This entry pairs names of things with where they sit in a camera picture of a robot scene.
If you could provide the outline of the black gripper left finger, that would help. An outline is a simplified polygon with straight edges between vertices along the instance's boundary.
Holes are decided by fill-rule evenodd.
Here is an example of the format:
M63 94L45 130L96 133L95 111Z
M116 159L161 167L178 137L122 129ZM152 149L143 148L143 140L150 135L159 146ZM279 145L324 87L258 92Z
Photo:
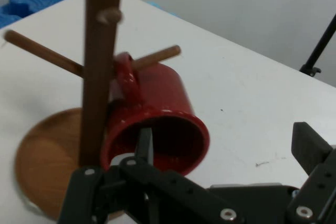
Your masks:
M174 171L153 166L150 128L141 129L131 157L107 171L75 170L58 223L107 223L125 212L137 223L244 223L238 208Z

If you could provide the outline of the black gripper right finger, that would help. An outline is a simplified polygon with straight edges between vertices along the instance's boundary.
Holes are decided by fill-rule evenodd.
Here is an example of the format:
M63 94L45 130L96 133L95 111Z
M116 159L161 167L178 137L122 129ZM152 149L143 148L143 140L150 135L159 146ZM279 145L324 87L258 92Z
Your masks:
M289 223L335 223L335 148L308 123L293 124L291 152L308 179L286 209Z

